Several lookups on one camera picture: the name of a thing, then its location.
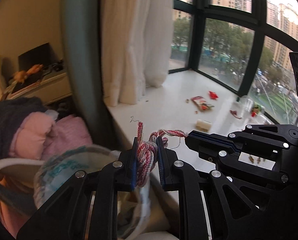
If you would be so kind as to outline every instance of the crumb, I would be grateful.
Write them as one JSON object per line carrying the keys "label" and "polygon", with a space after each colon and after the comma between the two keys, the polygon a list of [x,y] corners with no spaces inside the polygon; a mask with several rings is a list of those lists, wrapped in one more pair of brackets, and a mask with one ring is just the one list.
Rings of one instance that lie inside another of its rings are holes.
{"label": "crumb", "polygon": [[254,163],[254,161],[255,161],[251,155],[249,156],[249,160],[251,161],[251,163]]}

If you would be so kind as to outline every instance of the wall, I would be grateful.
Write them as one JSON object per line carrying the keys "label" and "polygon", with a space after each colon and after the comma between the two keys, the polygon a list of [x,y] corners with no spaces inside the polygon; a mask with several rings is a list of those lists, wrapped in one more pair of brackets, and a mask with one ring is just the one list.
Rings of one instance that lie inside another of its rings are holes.
{"label": "wall", "polygon": [[6,79],[18,70],[18,55],[46,42],[63,58],[60,0],[0,0],[0,55]]}

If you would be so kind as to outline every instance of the curtain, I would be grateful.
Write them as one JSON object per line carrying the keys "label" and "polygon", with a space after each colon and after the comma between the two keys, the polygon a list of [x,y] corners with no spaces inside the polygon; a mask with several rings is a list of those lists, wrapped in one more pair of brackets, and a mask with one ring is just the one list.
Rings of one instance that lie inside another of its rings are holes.
{"label": "curtain", "polygon": [[173,34],[172,0],[101,0],[101,67],[110,106],[136,104],[165,81]]}

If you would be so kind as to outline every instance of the dark green window frame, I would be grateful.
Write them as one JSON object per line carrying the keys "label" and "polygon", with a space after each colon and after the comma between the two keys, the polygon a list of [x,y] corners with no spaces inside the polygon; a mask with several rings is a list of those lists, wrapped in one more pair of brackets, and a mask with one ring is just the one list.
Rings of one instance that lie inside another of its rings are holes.
{"label": "dark green window frame", "polygon": [[[169,73],[193,69],[224,86],[238,97],[242,97],[249,93],[260,62],[265,36],[274,39],[293,52],[298,52],[297,40],[284,33],[282,30],[267,24],[267,0],[252,0],[251,13],[234,8],[211,5],[211,0],[193,0],[193,4],[185,3],[180,0],[173,1],[174,9],[191,14],[192,20],[185,68],[169,70]],[[207,18],[237,24],[254,30],[254,40],[248,65],[239,90],[233,89],[198,69]],[[271,121],[278,124],[278,122],[268,113],[265,113],[265,115]]]}

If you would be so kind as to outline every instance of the braided rope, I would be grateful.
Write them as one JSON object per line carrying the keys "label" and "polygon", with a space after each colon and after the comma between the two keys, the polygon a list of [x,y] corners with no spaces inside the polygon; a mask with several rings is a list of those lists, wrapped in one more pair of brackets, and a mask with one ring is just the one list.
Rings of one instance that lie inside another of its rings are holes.
{"label": "braided rope", "polygon": [[[156,144],[159,136],[187,137],[187,134],[180,130],[158,130],[150,135],[149,141],[142,141],[143,123],[138,123],[138,171],[137,186],[143,187],[149,178],[150,172],[155,167],[158,157],[158,146]],[[168,147],[168,138],[162,138],[163,147]]]}

